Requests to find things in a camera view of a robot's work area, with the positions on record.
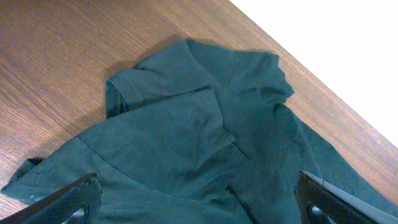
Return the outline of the black Nike t-shirt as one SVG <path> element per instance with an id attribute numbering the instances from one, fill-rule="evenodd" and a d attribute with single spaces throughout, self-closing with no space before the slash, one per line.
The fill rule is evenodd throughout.
<path id="1" fill-rule="evenodd" d="M 285 106 L 294 91 L 278 62 L 178 41 L 110 77 L 106 119 L 26 160 L 1 192 L 32 204 L 96 173 L 96 223 L 298 223 L 294 187 L 305 170 L 397 215 Z"/>

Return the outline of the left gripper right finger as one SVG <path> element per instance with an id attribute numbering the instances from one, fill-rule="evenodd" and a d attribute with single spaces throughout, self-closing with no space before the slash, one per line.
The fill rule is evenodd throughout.
<path id="1" fill-rule="evenodd" d="M 397 217 L 371 206 L 307 171 L 298 173 L 294 194 L 302 223 L 397 223 Z"/>

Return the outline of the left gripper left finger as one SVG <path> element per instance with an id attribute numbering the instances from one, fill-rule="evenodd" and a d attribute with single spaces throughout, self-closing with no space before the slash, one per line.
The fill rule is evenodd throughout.
<path id="1" fill-rule="evenodd" d="M 101 207 L 98 176 L 90 173 L 1 223 L 92 223 Z"/>

